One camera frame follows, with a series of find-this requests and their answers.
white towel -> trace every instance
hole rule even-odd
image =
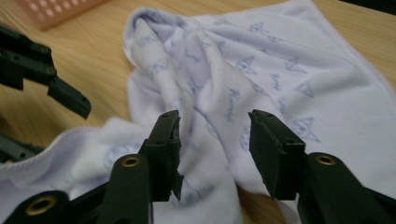
[[[361,183],[396,198],[394,93],[309,0],[225,15],[137,10],[124,33],[136,69],[133,122],[61,134],[42,154],[0,166],[0,221],[29,196],[62,189],[73,199],[107,181],[136,153],[162,113],[181,116],[181,201],[154,204],[155,223],[242,223],[235,183],[267,193],[248,151],[248,112],[277,115],[306,152],[340,158]],[[281,203],[299,223],[295,202]]]

wooden table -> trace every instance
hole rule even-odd
[[[47,87],[25,81],[24,91],[0,85],[0,132],[24,142],[48,146],[61,132],[80,126],[101,126],[117,116],[131,119],[126,79],[134,69],[122,51],[122,31],[138,7],[157,7],[187,16],[222,14],[263,7],[281,0],[110,0],[45,32],[21,13],[13,0],[2,0],[0,23],[52,48],[58,75],[92,103],[88,119],[46,96]],[[396,17],[335,0],[315,0],[339,33],[396,88]],[[284,223],[265,196],[240,190],[246,223]]]

pink perforated object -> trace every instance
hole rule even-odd
[[[40,29],[49,28],[106,0],[16,0]]]

patterned fabric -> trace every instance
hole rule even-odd
[[[41,155],[0,166],[4,219],[45,189],[74,198],[136,153],[162,113],[177,109],[181,201],[154,204],[155,223],[242,223],[235,183],[266,193],[248,151],[253,109],[281,118],[307,143],[343,160],[361,183],[396,197],[396,104],[385,79],[309,0],[187,18],[154,8],[132,14],[124,50],[133,122],[59,136]],[[281,203],[299,223],[295,202]]]

white blanket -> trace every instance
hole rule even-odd
[[[309,0],[192,18],[138,9],[124,49],[136,67],[133,122],[67,131],[44,153],[0,165],[0,221],[40,191],[73,199],[107,181],[113,162],[136,153],[158,116],[174,109],[185,181],[180,202],[154,204],[155,223],[242,223],[235,183],[266,193],[248,151],[253,109],[282,119],[307,153],[333,154],[365,187],[396,198],[394,93]],[[299,222],[295,202],[281,208]]]

